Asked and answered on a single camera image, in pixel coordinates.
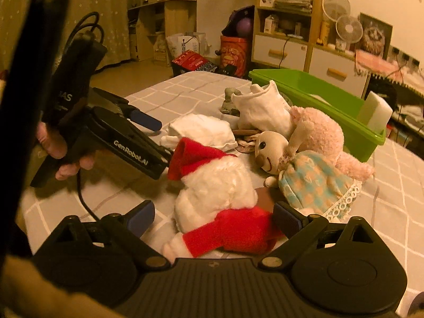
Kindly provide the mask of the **person's left hand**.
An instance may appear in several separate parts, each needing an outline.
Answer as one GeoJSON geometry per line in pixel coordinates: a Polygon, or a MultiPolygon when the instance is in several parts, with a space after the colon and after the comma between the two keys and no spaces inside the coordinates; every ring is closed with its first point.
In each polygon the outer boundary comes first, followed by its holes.
{"type": "MultiPolygon", "coordinates": [[[[50,128],[46,123],[39,122],[36,137],[43,150],[53,159],[62,159],[68,152],[68,146],[60,133],[50,128]]],[[[65,180],[78,174],[80,169],[90,170],[94,167],[96,154],[90,153],[70,164],[63,164],[55,174],[57,180],[65,180]]]]}

